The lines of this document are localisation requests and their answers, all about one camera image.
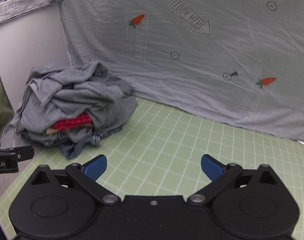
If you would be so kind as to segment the beige garment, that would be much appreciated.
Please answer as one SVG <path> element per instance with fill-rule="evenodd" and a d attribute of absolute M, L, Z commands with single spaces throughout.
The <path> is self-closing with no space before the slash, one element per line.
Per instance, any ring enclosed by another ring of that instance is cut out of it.
<path fill-rule="evenodd" d="M 46 133 L 47 134 L 53 134 L 53 133 L 57 133 L 58 132 L 58 129 L 54 129 L 52 127 L 49 127 L 47 130 L 46 130 Z"/>

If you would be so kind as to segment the dark blue denim garment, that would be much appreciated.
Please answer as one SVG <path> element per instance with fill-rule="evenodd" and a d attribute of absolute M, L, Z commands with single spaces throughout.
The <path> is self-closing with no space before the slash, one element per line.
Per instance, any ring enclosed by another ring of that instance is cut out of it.
<path fill-rule="evenodd" d="M 72 140 L 66 140 L 58 144 L 58 148 L 63 153 L 64 157 L 71 160 L 78 157 L 85 145 L 91 144 L 92 146 L 98 146 L 100 144 L 100 136 L 92 135 L 82 139 L 79 142 L 73 142 Z"/>

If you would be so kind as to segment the grey sweatpants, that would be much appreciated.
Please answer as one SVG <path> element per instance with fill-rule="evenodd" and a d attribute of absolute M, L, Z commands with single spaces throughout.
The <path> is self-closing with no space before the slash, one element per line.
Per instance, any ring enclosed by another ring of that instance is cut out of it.
<path fill-rule="evenodd" d="M 99 62 L 35 66 L 10 126 L 27 141 L 44 146 L 68 140 L 78 143 L 123 126 L 135 108 L 131 85 L 110 74 Z M 91 118 L 92 126 L 47 133 L 57 121 L 83 113 Z"/>

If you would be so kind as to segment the green grid cutting mat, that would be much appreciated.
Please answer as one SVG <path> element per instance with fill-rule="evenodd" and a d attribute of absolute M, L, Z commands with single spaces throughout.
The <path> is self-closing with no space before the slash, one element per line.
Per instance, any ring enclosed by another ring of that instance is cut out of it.
<path fill-rule="evenodd" d="M 304 145 L 272 135 L 202 119 L 176 108 L 138 99 L 123 129 L 85 146 L 76 158 L 86 163 L 97 155 L 108 159 L 99 183 L 126 194 L 188 196 L 208 182 L 200 168 L 202 155 L 244 168 L 270 165 L 300 208 L 295 239 L 304 239 Z"/>

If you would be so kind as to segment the blue plaid shirt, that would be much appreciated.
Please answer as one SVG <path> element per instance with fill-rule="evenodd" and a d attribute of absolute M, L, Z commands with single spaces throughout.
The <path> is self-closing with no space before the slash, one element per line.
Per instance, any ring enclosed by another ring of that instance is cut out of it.
<path fill-rule="evenodd" d="M 123 125 L 118 126 L 113 129 L 109 129 L 108 131 L 95 131 L 93 133 L 93 141 L 98 142 L 106 137 L 109 137 L 109 136 L 121 131 L 122 129 L 123 129 Z"/>

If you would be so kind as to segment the red checked shirt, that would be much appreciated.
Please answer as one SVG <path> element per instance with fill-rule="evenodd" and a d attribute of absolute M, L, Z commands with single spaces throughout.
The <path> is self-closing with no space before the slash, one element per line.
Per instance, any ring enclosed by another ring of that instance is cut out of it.
<path fill-rule="evenodd" d="M 92 119 L 86 113 L 81 113 L 79 116 L 73 119 L 59 120 L 55 124 L 53 124 L 51 128 L 57 131 L 64 131 L 67 129 L 83 127 L 87 125 L 93 125 Z"/>

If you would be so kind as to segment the grey printed bed sheet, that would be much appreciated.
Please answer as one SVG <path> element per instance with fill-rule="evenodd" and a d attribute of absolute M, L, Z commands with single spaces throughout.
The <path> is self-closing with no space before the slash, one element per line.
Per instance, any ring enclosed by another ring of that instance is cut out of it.
<path fill-rule="evenodd" d="M 304 142 L 304 0 L 63 0 L 72 64 L 136 96 Z"/>

